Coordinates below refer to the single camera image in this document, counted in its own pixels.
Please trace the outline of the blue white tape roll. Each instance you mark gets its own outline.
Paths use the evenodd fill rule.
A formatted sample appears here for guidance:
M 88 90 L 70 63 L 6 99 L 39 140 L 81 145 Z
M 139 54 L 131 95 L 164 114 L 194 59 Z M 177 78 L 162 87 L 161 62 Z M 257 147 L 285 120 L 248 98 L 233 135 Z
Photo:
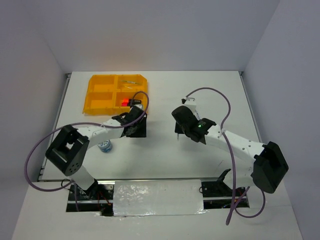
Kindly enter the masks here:
M 103 153 L 108 153 L 113 148 L 113 144 L 110 140 L 103 141 L 99 143 L 97 146 Z

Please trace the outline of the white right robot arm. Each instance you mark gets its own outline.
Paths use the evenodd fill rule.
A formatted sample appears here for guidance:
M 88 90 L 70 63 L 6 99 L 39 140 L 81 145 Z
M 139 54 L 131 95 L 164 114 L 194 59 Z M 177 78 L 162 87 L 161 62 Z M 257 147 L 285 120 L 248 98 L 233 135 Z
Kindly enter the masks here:
M 248 177 L 238 178 L 243 186 L 256 186 L 268 194 L 273 194 L 289 170 L 289 166 L 278 144 L 267 144 L 248 140 L 228 130 L 222 130 L 214 121 L 198 120 L 192 110 L 184 105 L 171 113 L 179 133 L 183 133 L 196 143 L 214 146 L 232 153 L 238 159 L 251 165 Z

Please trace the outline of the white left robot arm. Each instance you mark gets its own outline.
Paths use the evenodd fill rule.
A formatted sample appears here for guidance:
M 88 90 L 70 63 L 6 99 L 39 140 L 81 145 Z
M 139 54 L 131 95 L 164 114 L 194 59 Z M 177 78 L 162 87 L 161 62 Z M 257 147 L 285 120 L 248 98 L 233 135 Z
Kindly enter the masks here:
M 66 177 L 80 188 L 80 194 L 91 200 L 100 190 L 83 162 L 87 150 L 107 140 L 146 137 L 147 114 L 133 106 L 129 112 L 111 117 L 103 123 L 86 123 L 75 128 L 68 124 L 61 128 L 48 147 L 45 156 Z

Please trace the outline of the black orange-tip highlighter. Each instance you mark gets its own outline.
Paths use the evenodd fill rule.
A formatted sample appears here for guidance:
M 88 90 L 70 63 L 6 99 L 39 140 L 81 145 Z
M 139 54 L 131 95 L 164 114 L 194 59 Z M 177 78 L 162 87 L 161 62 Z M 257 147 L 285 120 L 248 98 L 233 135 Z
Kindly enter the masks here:
M 139 99 L 130 99 L 129 98 L 129 99 L 124 99 L 121 104 L 124 104 L 124 103 L 129 103 L 131 105 L 139 105 L 142 103 L 142 101 Z

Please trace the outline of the black pink-tip highlighter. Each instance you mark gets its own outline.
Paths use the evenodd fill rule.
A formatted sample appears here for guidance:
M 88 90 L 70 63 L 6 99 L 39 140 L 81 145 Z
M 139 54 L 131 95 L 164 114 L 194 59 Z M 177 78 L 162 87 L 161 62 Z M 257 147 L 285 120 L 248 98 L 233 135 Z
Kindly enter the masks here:
M 130 103 L 124 103 L 124 104 L 121 104 L 121 107 L 130 107 L 131 104 Z

